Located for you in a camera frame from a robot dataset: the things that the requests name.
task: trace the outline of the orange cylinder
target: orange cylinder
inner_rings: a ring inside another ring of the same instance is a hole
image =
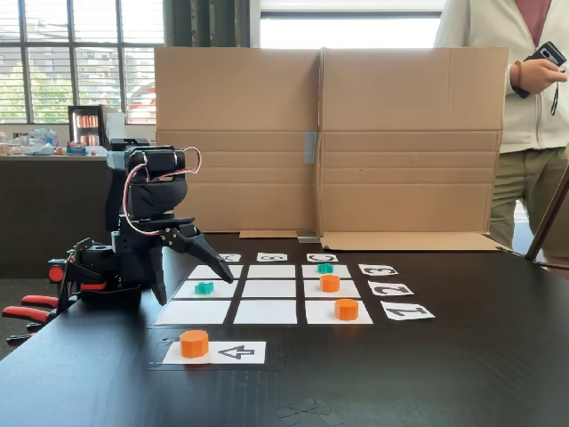
[[[210,339],[205,331],[187,331],[180,335],[181,356],[183,358],[201,358],[207,354]]]
[[[340,290],[340,277],[333,274],[320,276],[320,289],[322,292],[338,292]]]
[[[356,300],[338,300],[334,305],[334,316],[339,320],[356,320],[358,308]]]

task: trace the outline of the teal block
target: teal block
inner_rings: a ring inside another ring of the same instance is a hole
[[[334,272],[334,266],[331,264],[318,264],[318,272],[320,274],[331,274]]]
[[[213,282],[199,282],[196,285],[196,294],[209,295],[213,292]]]

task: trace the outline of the white jacket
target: white jacket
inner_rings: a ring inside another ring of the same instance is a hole
[[[553,44],[569,58],[569,0],[552,0],[540,45]],[[435,47],[508,47],[509,64],[536,51],[516,0],[447,0]],[[501,153],[566,147],[569,143],[569,84],[559,84],[557,113],[551,116],[556,85],[525,100],[506,74],[506,109]]]

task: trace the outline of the hand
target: hand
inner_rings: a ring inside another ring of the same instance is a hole
[[[555,82],[566,82],[567,74],[549,60],[527,60],[511,67],[510,80],[529,93],[542,93]]]

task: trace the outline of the cardboard panel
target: cardboard panel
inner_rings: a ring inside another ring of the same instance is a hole
[[[323,247],[346,251],[497,251],[504,249],[476,233],[325,233]]]
[[[297,238],[293,230],[242,230],[239,238]]]
[[[323,131],[500,131],[508,50],[324,51]]]
[[[179,131],[317,131],[320,51],[158,48],[156,124]]]
[[[159,144],[202,150],[187,175],[176,216],[195,216],[202,231],[313,230],[314,165],[304,163],[304,133],[166,132]]]
[[[317,166],[320,236],[486,233],[500,136],[324,132]]]

